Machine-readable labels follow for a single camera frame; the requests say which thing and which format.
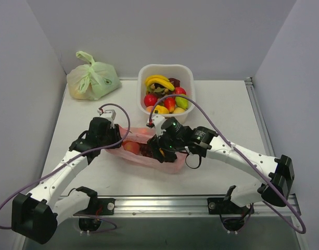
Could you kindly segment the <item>pink plastic bag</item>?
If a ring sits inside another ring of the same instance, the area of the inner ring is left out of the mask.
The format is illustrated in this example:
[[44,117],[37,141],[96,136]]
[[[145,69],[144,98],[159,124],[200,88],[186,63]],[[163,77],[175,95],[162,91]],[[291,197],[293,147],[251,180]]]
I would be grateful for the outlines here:
[[[120,148],[107,149],[106,151],[117,157],[120,157],[132,165],[139,165],[148,168],[154,168],[162,172],[174,174],[178,173],[185,166],[185,155],[182,153],[176,153],[177,159],[174,162],[160,163],[158,160],[151,157],[151,153],[146,153],[147,141],[155,135],[155,131],[150,128],[130,128],[130,132],[126,139],[123,141]],[[123,146],[125,143],[135,142],[138,144],[144,144],[142,146],[142,152],[138,155],[126,151]]]

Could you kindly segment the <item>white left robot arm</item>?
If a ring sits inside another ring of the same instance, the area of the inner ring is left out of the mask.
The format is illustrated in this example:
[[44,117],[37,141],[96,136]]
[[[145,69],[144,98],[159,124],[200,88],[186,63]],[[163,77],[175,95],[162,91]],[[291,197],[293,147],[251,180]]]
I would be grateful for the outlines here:
[[96,191],[81,186],[66,198],[60,196],[102,148],[120,146],[119,126],[114,123],[113,116],[93,118],[88,130],[72,142],[56,168],[27,194],[17,194],[13,199],[11,229],[45,244],[57,227],[77,212],[92,215],[99,206]]

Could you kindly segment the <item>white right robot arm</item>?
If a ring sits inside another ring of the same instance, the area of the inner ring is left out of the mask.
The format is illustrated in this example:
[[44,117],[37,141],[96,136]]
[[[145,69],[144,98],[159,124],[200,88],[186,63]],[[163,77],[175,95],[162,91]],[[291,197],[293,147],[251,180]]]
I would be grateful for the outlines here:
[[225,141],[218,132],[198,126],[184,126],[174,117],[156,115],[147,122],[155,130],[148,141],[154,156],[161,163],[164,158],[173,159],[177,152],[197,155],[224,162],[256,179],[243,186],[233,185],[227,191],[223,206],[229,213],[257,202],[266,202],[276,207],[285,207],[295,178],[292,160],[262,155],[240,145]]

